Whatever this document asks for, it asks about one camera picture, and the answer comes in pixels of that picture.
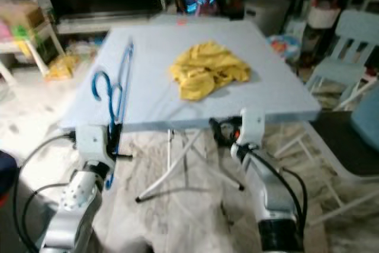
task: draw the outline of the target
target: cardboard box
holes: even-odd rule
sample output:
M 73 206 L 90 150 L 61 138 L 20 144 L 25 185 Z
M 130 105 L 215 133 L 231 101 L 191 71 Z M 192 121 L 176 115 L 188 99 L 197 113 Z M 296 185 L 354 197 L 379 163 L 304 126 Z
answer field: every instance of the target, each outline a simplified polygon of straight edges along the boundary
M 26 30 L 44 22 L 42 10 L 32 1 L 0 2 L 0 19 L 10 27 L 21 25 Z

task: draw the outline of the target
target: black cable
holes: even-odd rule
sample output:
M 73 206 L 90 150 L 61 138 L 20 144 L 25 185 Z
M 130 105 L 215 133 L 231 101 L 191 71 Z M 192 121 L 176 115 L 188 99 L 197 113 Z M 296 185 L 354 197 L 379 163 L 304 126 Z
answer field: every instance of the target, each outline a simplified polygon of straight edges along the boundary
M 299 218 L 299 226 L 300 226 L 300 234 L 301 236 L 304 235 L 304 226 L 305 225 L 305 220 L 304 220 L 304 217 L 303 217 L 303 212 L 301 210 L 301 207 L 300 207 L 300 203 L 294 193 L 294 191 L 292 190 L 291 186 L 288 184 L 288 182 L 282 177 L 282 175 L 280 175 L 274 167 L 271 166 L 270 163 L 268 163 L 266 160 L 264 160 L 264 158 L 260 157 L 258 154 L 256 154 L 255 152 L 249 150 L 248 151 L 250 154 L 252 154 L 256 159 L 258 159 L 260 161 L 260 163 L 262 163 L 263 165 L 265 165 L 283 184 L 283 186 L 287 189 L 287 191 L 289 192 L 291 198 L 293 199 L 294 203 L 295 203 L 295 207 L 296 207 L 296 212 L 297 212 L 297 215 L 298 215 L 298 218 Z
M 43 142 L 42 144 L 40 144 L 37 148 L 35 148 L 29 155 L 28 157 L 25 159 L 25 161 L 23 162 L 23 164 L 20 166 L 19 168 L 19 171 L 18 171 L 18 175 L 16 177 L 16 180 L 15 180 L 15 184 L 14 184 L 14 192 L 13 192 L 13 199 L 12 199 L 12 202 L 13 202 L 13 221 L 14 221 L 14 225 L 15 225 L 15 228 L 16 228 L 16 231 L 18 233 L 18 236 L 20 237 L 21 241 L 24 243 L 24 245 L 26 246 L 26 248 L 31 251 L 31 252 L 35 252 L 35 253 L 38 253 L 38 248 L 36 247 L 36 245 L 32 242 L 29 242 L 25 236 L 21 233 L 20 231 L 20 226 L 18 224 L 18 218 L 17 218 L 17 192 L 18 192 L 18 183 L 20 181 L 20 176 L 21 176 L 21 172 L 23 171 L 23 169 L 25 168 L 25 166 L 28 164 L 28 162 L 30 161 L 30 159 L 41 149 L 43 148 L 44 146 L 48 145 L 50 142 L 53 142 L 54 140 L 58 140 L 58 139 L 71 139 L 72 138 L 72 133 L 70 134 L 62 134 L 60 136 L 55 136 L 55 137 L 52 137 L 48 140 L 46 140 L 45 142 Z
M 300 183 L 300 186 L 301 186 L 301 190 L 303 192 L 303 224 L 301 225 L 302 228 L 305 228 L 306 226 L 306 219 L 307 219 L 307 214 L 308 214 L 308 192 L 307 192 L 307 187 L 303 181 L 303 179 L 301 179 L 301 177 L 295 173 L 295 172 L 292 172 L 291 170 L 287 169 L 287 168 L 283 168 L 283 171 L 291 174 L 293 177 L 295 177 L 297 179 L 297 181 Z
M 30 205 L 31 201 L 33 200 L 33 198 L 34 198 L 39 192 L 41 192 L 41 191 L 43 191 L 43 190 L 50 189 L 50 188 L 64 187 L 64 186 L 67 186 L 67 185 L 68 185 L 68 183 L 59 183 L 59 184 L 46 185 L 46 186 L 43 186 L 43 187 L 37 189 L 36 191 L 34 191 L 34 192 L 32 193 L 32 195 L 29 196 L 28 200 L 27 200 L 26 203 L 25 203 L 25 207 L 24 207 L 23 215 L 21 216 L 21 228 L 23 229 L 23 232 L 24 232 L 25 238 L 26 238 L 26 240 L 28 240 L 28 242 L 33 243 L 33 241 L 31 240 L 31 238 L 30 238 L 30 236 L 29 236 L 29 233 L 28 233 L 27 227 L 26 227 L 26 215 L 27 215 L 27 212 L 28 212 L 29 205 Z

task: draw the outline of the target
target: light blue table top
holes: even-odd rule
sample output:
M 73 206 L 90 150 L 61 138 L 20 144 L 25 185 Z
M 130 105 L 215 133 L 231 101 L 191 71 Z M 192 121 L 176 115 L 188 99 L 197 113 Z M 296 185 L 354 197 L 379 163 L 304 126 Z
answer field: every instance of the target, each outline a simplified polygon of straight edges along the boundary
M 210 117 L 239 114 L 245 107 L 263 108 L 267 123 L 314 120 L 320 105 L 285 62 L 274 53 L 258 28 L 247 21 L 203 24 L 155 24 L 128 26 L 110 31 L 92 69 L 60 122 L 64 129 L 82 124 L 109 123 L 107 101 L 98 102 L 91 81 L 98 70 L 117 77 L 129 38 L 134 42 L 129 91 L 123 131 L 166 130 L 208 127 Z M 179 98 L 177 83 L 169 67 L 191 46 L 214 40 L 248 63 L 248 83 L 232 83 L 200 102 Z M 105 86 L 99 81 L 99 90 Z

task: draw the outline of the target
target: light blue chair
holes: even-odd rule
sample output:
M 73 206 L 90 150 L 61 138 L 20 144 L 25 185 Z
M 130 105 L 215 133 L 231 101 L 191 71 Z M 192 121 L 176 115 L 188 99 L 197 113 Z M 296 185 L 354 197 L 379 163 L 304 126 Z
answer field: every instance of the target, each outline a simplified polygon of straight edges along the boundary
M 339 99 L 342 103 L 358 89 L 366 61 L 379 45 L 379 15 L 345 10 L 338 21 L 336 35 L 340 39 L 332 54 L 316 66 L 306 86 L 313 92 L 314 86 L 321 86 L 324 79 L 343 84 L 346 88 Z
M 362 140 L 378 152 L 379 160 L 379 84 L 356 107 L 351 125 Z

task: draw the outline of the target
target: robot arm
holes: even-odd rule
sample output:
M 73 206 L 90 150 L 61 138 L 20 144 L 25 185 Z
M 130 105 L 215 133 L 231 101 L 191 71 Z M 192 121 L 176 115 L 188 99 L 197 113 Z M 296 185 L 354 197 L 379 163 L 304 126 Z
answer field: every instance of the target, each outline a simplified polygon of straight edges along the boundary
M 231 149 L 232 158 L 242 166 L 253 197 L 253 209 L 261 235 L 263 252 L 304 252 L 305 215 L 275 160 L 261 148 L 264 116 L 243 110 L 241 117 L 223 122 L 210 120 L 216 142 Z M 229 137 L 223 126 L 231 126 Z M 41 253 L 85 252 L 92 234 L 92 221 L 101 205 L 101 192 L 113 172 L 120 132 L 110 135 L 104 126 L 76 129 L 76 145 L 83 168 L 73 174 L 63 190 Z
M 252 193 L 252 206 L 258 223 L 263 252 L 304 252 L 305 216 L 290 186 L 281 176 L 281 168 L 261 147 L 264 116 L 243 110 L 241 117 L 210 126 L 219 146 L 231 148 L 233 160 L 245 173 L 247 188 Z M 223 126 L 232 129 L 223 134 Z
M 115 157 L 105 126 L 82 126 L 76 129 L 76 145 L 83 168 L 74 172 L 63 190 L 58 210 L 50 221 L 41 253 L 86 252 L 92 234 L 92 221 L 101 205 L 101 192 Z

